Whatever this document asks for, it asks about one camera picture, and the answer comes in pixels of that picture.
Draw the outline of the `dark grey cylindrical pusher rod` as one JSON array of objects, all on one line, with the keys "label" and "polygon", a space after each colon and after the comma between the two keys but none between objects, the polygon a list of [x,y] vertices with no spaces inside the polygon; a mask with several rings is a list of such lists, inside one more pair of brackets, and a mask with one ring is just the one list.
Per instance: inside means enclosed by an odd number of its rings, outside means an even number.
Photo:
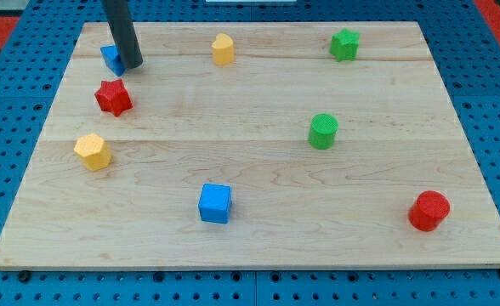
[{"label": "dark grey cylindrical pusher rod", "polygon": [[126,69],[134,69],[143,64],[133,19],[127,0],[101,0],[111,35],[122,64]]}]

